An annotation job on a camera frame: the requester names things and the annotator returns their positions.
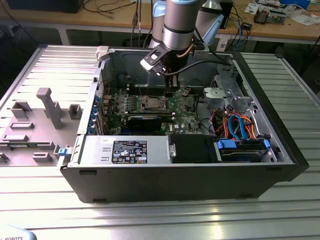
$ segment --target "metal bracket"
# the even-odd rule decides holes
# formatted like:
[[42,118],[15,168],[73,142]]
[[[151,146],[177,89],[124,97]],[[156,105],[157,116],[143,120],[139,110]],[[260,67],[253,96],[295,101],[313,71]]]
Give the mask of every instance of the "metal bracket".
[[98,46],[95,51],[95,57],[97,61],[102,61],[105,59],[104,56],[109,54],[109,46]]

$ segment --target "blue latch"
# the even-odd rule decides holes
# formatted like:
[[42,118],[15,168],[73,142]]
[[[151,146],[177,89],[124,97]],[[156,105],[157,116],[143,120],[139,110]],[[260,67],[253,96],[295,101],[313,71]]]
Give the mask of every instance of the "blue latch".
[[263,141],[263,143],[264,143],[266,149],[269,150],[269,149],[270,149],[270,142],[269,142],[267,139],[265,139],[265,140]]
[[93,112],[90,114],[90,118],[91,119],[96,119],[97,118],[97,115],[95,115]]
[[71,147],[66,147],[66,148],[60,148],[58,151],[59,157],[68,157],[72,154],[72,148]]
[[88,126],[86,128],[86,132],[89,133],[89,134],[93,134],[94,133],[94,129],[91,126]]
[[229,139],[222,139],[219,140],[218,143],[218,149],[236,149],[237,144],[234,140],[229,140]]
[[98,96],[94,96],[94,100],[93,101],[94,101],[95,104],[98,104],[98,103],[100,103],[101,98],[98,97]]
[[92,113],[98,112],[98,108],[96,108],[96,107],[93,106],[93,107],[91,108],[91,112],[92,112]]

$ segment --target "motherboard chip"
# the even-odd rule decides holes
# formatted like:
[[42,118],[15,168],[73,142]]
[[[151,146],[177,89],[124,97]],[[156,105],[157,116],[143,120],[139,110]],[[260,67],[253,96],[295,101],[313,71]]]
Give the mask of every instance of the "motherboard chip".
[[166,98],[164,96],[143,96],[141,108],[143,110],[166,110]]
[[148,97],[147,98],[147,106],[151,109],[158,109],[160,107],[159,98]]

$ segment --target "green circuit board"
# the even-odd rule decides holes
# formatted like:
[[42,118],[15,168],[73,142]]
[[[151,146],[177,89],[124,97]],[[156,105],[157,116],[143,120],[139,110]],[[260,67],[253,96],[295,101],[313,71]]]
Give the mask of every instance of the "green circuit board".
[[148,133],[148,135],[165,136],[168,134],[201,134],[195,114],[195,99],[192,94],[182,96],[182,89],[173,93],[172,97],[163,99],[161,96],[126,96],[124,89],[119,89],[112,96],[111,107],[104,111],[108,122],[108,134],[130,135],[126,130],[125,120],[129,116],[139,115],[143,112],[143,99],[159,99],[163,112],[145,114],[144,116],[161,117],[161,129]]

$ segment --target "gray support post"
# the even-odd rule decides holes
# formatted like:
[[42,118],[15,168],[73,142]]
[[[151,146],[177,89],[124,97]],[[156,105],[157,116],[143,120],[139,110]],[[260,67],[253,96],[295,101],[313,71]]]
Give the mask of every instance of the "gray support post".
[[61,129],[62,122],[59,117],[59,112],[56,110],[55,104],[52,101],[50,95],[51,95],[51,89],[47,87],[40,87],[38,92],[36,93],[36,97],[43,102],[45,110],[48,116],[50,117],[54,128]]

